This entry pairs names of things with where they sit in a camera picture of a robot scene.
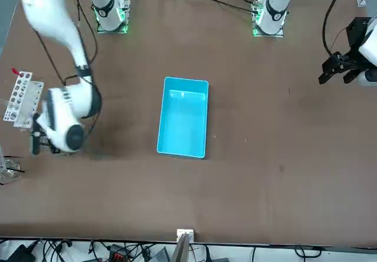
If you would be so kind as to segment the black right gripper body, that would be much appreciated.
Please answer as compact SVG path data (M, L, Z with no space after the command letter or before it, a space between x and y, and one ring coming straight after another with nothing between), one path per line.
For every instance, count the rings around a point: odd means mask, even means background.
M52 142L47 138L46 133L38 124L37 119L39 114L36 112L32 117L32 128L30 131L30 152L32 155L41 153L43 147L49 148L52 154L60 154L61 150L56 148Z

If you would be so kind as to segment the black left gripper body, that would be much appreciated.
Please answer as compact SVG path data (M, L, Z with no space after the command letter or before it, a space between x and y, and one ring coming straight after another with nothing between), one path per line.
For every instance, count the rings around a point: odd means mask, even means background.
M365 39L366 30L371 17L355 17L346 27L346 33L350 50L348 54L354 56Z

